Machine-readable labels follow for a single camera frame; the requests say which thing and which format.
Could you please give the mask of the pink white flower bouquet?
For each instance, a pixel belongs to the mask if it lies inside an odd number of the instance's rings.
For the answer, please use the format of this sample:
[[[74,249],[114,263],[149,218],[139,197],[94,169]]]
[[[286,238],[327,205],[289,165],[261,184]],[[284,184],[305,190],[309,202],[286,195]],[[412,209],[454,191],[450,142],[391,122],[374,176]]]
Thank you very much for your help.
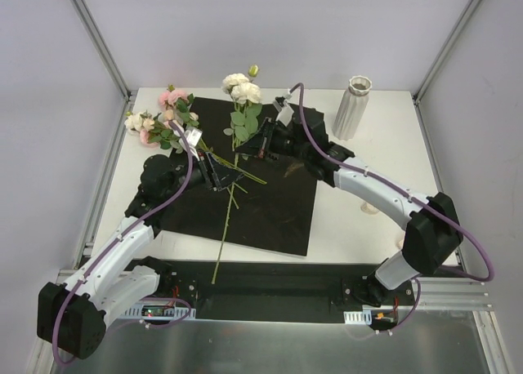
[[[160,111],[156,114],[152,114],[148,110],[138,113],[127,112],[124,126],[127,131],[136,133],[144,145],[158,146],[160,149],[174,149],[177,153],[181,153],[183,142],[178,132],[189,127],[198,129],[202,127],[200,116],[194,111],[195,97],[192,93],[170,84],[159,95],[158,106]],[[233,110],[232,102],[229,116]],[[261,111],[256,115],[258,126],[261,112],[262,104]],[[223,133],[227,128],[230,128],[230,118],[229,123],[222,128]]]

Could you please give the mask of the white rose stem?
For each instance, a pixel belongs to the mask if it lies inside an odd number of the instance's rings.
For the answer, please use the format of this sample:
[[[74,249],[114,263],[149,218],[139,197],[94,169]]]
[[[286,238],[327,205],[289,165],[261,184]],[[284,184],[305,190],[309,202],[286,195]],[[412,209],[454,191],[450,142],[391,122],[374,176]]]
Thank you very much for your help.
[[[248,138],[254,134],[258,128],[256,115],[261,111],[262,106],[262,92],[258,85],[254,84],[254,78],[258,75],[258,65],[251,65],[248,68],[247,74],[233,73],[226,76],[221,88],[229,95],[233,102],[234,110],[230,114],[230,128],[224,129],[227,131],[227,136],[231,138],[231,149],[233,152],[236,148],[243,144]],[[237,167],[239,163],[239,155],[235,153],[233,166]],[[211,284],[216,284],[217,274],[221,262],[221,255],[225,246],[225,240],[228,234],[230,211],[235,205],[235,184],[228,189],[228,203],[226,209],[225,224],[222,231],[221,243],[217,255],[216,264],[212,274]]]

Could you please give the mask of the cream printed ribbon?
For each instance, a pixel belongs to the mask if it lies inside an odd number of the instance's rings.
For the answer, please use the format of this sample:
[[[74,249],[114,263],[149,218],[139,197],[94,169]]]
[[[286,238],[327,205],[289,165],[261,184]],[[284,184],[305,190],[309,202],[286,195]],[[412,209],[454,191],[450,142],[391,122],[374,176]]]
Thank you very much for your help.
[[[375,216],[377,215],[380,211],[372,206],[371,204],[367,203],[367,202],[363,202],[363,204],[360,206],[360,210],[365,213],[365,214],[368,214],[368,215],[371,215],[371,216]],[[405,240],[405,234],[402,233],[399,238],[397,239],[396,241],[396,246],[399,248],[399,249],[402,249],[403,246],[404,246],[404,240]]]

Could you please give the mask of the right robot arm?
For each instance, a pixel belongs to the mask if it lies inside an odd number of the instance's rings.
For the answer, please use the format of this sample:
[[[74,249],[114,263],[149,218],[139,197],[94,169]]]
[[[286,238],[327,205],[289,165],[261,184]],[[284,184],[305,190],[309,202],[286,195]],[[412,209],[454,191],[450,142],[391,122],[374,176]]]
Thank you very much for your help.
[[[398,184],[372,177],[349,149],[329,140],[324,114],[307,109],[290,122],[265,118],[257,132],[236,153],[264,159],[295,158],[319,181],[363,199],[389,216],[405,232],[403,247],[383,261],[352,290],[363,305],[379,307],[396,296],[397,288],[418,275],[434,274],[463,241],[452,199],[443,193],[411,195]]]

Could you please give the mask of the black wrapping paper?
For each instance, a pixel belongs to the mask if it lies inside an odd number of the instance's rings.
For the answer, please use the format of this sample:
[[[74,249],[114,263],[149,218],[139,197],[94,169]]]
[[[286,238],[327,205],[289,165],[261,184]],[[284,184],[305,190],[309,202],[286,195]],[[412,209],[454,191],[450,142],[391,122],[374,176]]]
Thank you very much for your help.
[[[241,158],[239,167],[262,182],[241,179],[233,201],[227,191],[186,189],[163,214],[163,230],[305,256],[316,179],[302,162],[285,156]]]

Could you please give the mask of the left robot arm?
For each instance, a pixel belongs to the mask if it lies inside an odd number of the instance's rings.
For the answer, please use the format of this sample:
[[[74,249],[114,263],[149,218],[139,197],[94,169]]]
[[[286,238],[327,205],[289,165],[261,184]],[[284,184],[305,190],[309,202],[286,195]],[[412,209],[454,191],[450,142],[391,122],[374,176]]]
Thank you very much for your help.
[[[209,151],[190,152],[178,162],[163,154],[147,158],[137,193],[104,246],[64,282],[49,282],[38,294],[37,335],[51,344],[55,362],[67,365],[62,352],[88,358],[131,305],[146,296],[167,298],[173,281],[165,262],[147,257],[125,278],[120,274],[159,235],[163,212],[184,191],[222,191],[243,176]]]

